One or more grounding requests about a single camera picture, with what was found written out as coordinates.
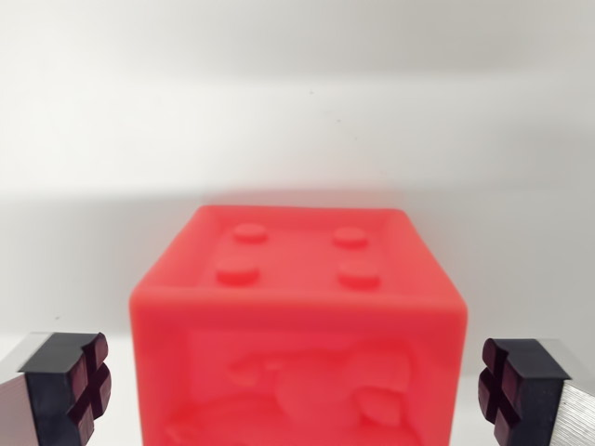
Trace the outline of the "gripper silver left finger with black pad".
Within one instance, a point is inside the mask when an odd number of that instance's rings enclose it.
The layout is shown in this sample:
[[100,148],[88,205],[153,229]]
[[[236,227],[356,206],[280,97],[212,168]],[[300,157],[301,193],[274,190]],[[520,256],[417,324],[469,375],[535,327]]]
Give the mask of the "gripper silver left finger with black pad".
[[1,360],[3,445],[86,445],[112,391],[102,333],[30,333]]

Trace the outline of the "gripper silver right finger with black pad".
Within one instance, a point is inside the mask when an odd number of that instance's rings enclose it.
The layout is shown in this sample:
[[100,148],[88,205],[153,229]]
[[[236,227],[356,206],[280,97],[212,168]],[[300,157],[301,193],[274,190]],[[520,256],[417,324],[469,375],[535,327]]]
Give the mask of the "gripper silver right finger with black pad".
[[554,339],[488,338],[478,400],[500,445],[592,445],[594,371]]

